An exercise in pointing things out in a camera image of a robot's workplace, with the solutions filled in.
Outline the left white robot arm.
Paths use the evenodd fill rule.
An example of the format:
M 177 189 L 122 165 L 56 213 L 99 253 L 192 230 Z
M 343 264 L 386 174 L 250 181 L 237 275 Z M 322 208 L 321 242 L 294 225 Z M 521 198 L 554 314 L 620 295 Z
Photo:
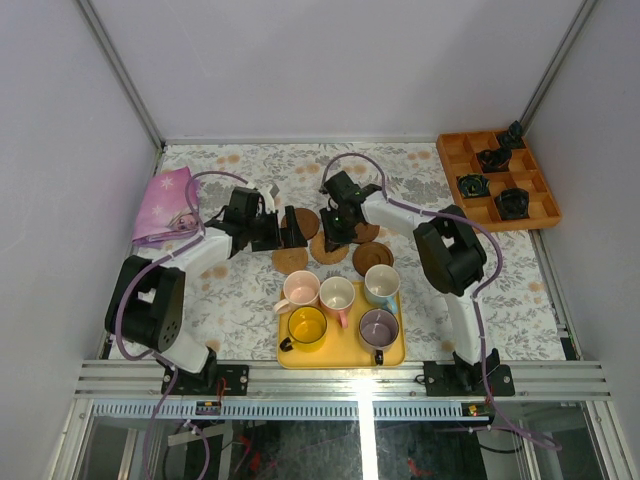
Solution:
M 190 211 L 196 233 L 177 249 L 156 260 L 131 255 L 124 261 L 105 318 L 122 357 L 154 358 L 171 379 L 183 378 L 197 394 L 217 387 L 216 352 L 182 326 L 185 286 L 246 247 L 253 252 L 305 247 L 295 208 L 285 207 L 282 227 L 272 201 L 268 192 L 236 187 L 219 218 L 204 222 Z

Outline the light blue mug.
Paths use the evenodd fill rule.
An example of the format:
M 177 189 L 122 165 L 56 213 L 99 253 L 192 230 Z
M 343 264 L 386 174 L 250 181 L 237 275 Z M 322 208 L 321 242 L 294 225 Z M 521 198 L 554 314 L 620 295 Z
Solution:
M 369 268 L 364 278 L 365 298 L 378 308 L 391 314 L 399 312 L 396 295 L 400 288 L 398 272 L 391 266 L 378 264 Z

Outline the woven rattan coaster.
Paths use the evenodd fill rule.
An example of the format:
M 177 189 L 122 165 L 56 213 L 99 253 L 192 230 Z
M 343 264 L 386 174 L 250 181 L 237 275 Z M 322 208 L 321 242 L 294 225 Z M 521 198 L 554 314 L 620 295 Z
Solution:
M 343 261 L 348 253 L 348 246 L 341 246 L 334 251 L 325 250 L 325 236 L 322 231 L 318 232 L 311 240 L 310 253 L 314 260 L 322 265 L 334 265 Z
M 272 253 L 272 262 L 277 272 L 290 275 L 307 267 L 308 253 L 305 248 L 276 250 Z

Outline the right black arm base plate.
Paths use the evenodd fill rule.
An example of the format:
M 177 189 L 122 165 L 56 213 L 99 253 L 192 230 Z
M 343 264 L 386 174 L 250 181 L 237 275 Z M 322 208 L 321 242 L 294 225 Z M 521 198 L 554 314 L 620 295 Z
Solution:
M 425 388 L 431 397 L 486 396 L 484 379 L 494 397 L 513 397 L 515 386 L 511 369 L 506 364 L 486 362 L 486 376 L 480 362 L 469 366 L 466 363 L 438 363 L 425 361 L 423 375 Z

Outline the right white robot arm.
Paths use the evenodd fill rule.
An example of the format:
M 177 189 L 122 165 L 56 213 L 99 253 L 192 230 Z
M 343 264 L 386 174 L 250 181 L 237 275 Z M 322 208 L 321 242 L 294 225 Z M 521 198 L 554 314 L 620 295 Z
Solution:
M 324 177 L 320 192 L 329 196 L 320 210 L 325 242 L 332 252 L 353 243 L 356 226 L 374 224 L 413 239 L 429 284 L 445 295 L 455 338 L 454 372 L 458 387 L 478 394 L 492 380 L 499 355 L 487 346 L 487 328 L 478 294 L 494 280 L 484 280 L 487 255 L 461 208 L 427 211 L 389 197 L 381 186 L 361 187 L 343 171 Z

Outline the brown wooden coaster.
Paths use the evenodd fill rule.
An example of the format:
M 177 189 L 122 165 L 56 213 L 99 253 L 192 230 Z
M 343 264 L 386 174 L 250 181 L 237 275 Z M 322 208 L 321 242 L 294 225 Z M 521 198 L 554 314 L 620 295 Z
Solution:
M 300 234 L 297 234 L 288 226 L 288 214 L 291 212 L 295 213 Z M 281 239 L 285 246 L 292 247 L 306 243 L 317 234 L 318 230 L 319 219 L 312 210 L 306 208 L 293 208 L 290 206 L 285 208 L 285 215 L 283 216 L 280 224 Z
M 373 242 L 379 235 L 380 226 L 373 224 L 358 223 L 355 228 L 355 237 L 352 242 L 355 244 L 364 244 Z
M 367 271 L 376 265 L 394 265 L 391 250 L 379 242 L 367 242 L 359 245 L 353 253 L 352 263 L 356 272 L 365 276 Z

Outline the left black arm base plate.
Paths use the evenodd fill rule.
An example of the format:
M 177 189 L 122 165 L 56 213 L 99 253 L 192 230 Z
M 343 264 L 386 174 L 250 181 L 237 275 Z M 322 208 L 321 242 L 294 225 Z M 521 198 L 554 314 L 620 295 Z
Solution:
M 179 370 L 174 386 L 169 388 L 172 371 L 166 368 L 161 392 L 165 393 L 169 390 L 170 395 L 182 396 L 246 396 L 249 371 L 249 366 L 242 364 L 217 364 L 197 374 Z

